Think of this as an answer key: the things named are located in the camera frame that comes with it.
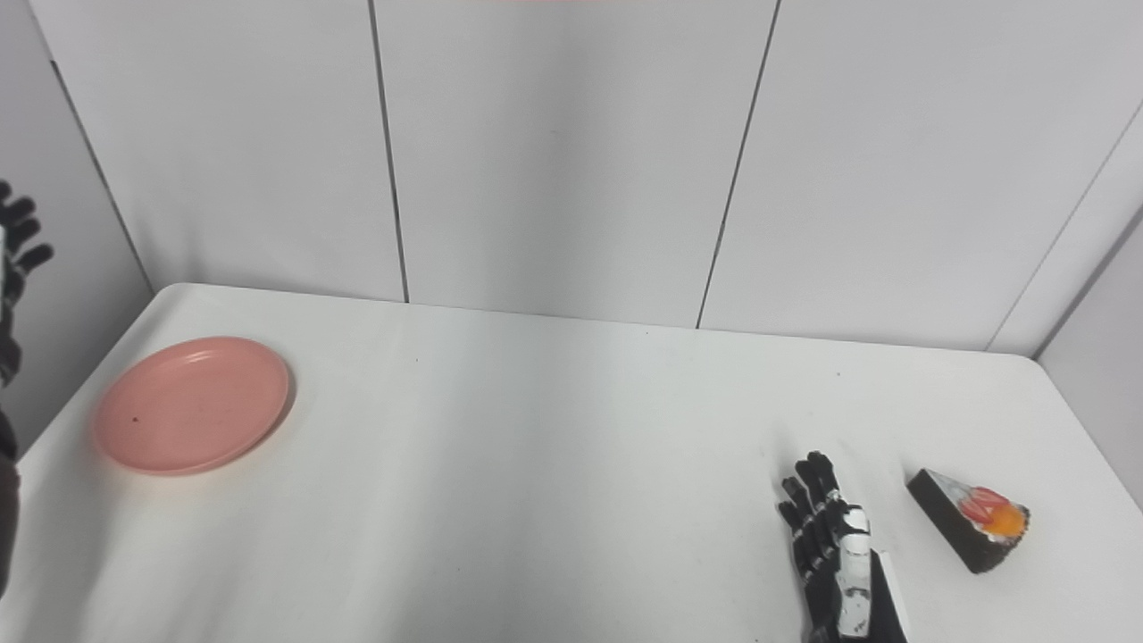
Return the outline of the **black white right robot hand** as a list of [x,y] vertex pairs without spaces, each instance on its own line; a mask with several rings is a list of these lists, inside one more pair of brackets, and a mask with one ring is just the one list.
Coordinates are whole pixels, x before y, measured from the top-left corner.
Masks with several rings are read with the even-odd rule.
[[785,499],[777,511],[808,614],[805,640],[906,642],[887,558],[874,549],[868,513],[844,498],[829,457],[809,452],[780,487]]

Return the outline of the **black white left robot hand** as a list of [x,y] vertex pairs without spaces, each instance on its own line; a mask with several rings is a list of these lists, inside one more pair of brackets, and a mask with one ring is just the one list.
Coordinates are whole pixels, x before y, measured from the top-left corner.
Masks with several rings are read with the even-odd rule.
[[15,338],[15,308],[25,294],[29,274],[53,259],[54,249],[37,243],[41,222],[34,200],[16,196],[11,183],[1,180],[1,224],[3,224],[3,321],[1,321],[1,378],[11,384],[23,362],[23,349]]

